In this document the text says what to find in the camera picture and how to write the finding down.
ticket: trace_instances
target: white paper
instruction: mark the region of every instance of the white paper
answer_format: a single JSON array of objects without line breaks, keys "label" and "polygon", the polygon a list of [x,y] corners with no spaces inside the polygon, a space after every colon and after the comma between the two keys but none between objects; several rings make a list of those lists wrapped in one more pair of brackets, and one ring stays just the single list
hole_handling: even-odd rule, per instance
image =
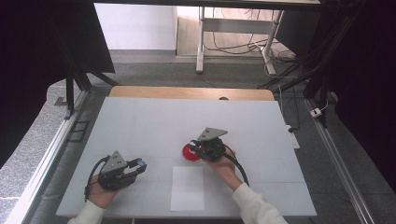
[{"label": "white paper", "polygon": [[203,167],[174,167],[171,211],[198,210],[205,210]]}]

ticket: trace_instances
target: red object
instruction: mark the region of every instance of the red object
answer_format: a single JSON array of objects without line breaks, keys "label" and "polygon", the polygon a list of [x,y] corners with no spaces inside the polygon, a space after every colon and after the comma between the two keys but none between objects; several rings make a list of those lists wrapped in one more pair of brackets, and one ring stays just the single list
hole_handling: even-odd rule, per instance
[{"label": "red object", "polygon": [[183,147],[183,157],[188,161],[198,161],[199,157],[190,150],[189,144]]}]

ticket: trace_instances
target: sleeve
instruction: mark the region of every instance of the sleeve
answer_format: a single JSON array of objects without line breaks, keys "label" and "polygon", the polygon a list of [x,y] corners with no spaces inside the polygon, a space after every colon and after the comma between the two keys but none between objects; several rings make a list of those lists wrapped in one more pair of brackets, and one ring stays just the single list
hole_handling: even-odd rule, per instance
[{"label": "sleeve", "polygon": [[267,203],[261,194],[254,192],[246,183],[236,189],[233,200],[241,209],[240,216],[245,224],[287,224],[279,211]]},{"label": "sleeve", "polygon": [[70,219],[67,224],[99,224],[106,209],[96,206],[87,200],[77,217]]}]

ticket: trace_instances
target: white tabletop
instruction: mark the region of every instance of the white tabletop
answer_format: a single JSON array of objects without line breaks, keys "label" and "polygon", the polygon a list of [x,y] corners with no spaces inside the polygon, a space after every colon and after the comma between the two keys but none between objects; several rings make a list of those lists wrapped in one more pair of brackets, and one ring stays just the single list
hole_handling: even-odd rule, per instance
[{"label": "white tabletop", "polygon": [[[79,213],[93,166],[117,150],[148,168],[106,217],[239,217],[232,191],[204,162],[181,155],[206,127],[228,131],[221,139],[237,152],[250,186],[283,216],[316,215],[277,102],[117,97],[106,98],[57,215]],[[174,167],[202,167],[203,210],[171,211]]]}]

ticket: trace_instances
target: aluminum rail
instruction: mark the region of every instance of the aluminum rail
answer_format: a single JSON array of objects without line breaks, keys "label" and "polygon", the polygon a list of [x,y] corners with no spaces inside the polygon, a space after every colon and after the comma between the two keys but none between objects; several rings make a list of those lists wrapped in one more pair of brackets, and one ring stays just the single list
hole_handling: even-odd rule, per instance
[{"label": "aluminum rail", "polygon": [[63,142],[73,127],[73,124],[79,114],[79,109],[84,105],[86,98],[87,92],[82,91],[75,103],[76,113],[74,113],[70,119],[65,119],[62,122],[58,132],[55,134],[54,138],[49,144],[43,159],[38,164],[21,197],[18,199],[18,202],[8,216],[6,223],[18,224],[25,220],[32,207],[35,197],[40,190],[41,184],[44,182],[52,164],[60,152]]},{"label": "aluminum rail", "polygon": [[[309,103],[308,100],[305,100],[305,105],[309,111],[313,110],[313,106]],[[320,137],[332,159],[332,163],[334,164],[335,170],[343,182],[346,193],[349,195],[353,206],[355,207],[356,213],[358,214],[359,219],[362,224],[375,224],[374,218],[371,215],[369,207],[367,203],[364,201],[361,191],[356,186],[353,181],[352,175],[347,169],[346,163],[344,162],[337,146],[332,140],[332,136],[330,135],[328,129],[325,129],[318,119],[314,119],[315,125],[318,129]]]}]

